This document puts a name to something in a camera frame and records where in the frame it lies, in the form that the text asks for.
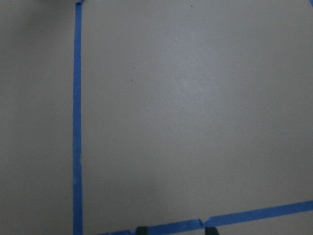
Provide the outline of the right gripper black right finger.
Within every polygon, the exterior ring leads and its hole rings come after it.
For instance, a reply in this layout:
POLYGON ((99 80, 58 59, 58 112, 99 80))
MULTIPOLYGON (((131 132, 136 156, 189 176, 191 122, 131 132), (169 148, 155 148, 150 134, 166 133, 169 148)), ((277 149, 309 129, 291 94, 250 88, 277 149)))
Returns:
POLYGON ((216 227, 205 227, 205 235, 218 235, 216 227))

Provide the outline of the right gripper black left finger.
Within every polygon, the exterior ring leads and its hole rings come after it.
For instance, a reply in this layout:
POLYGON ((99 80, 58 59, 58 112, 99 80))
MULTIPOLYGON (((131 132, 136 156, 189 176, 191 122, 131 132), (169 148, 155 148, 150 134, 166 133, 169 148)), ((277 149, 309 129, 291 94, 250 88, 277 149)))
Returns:
POLYGON ((136 229, 136 235, 148 235, 148 227, 138 226, 136 229))

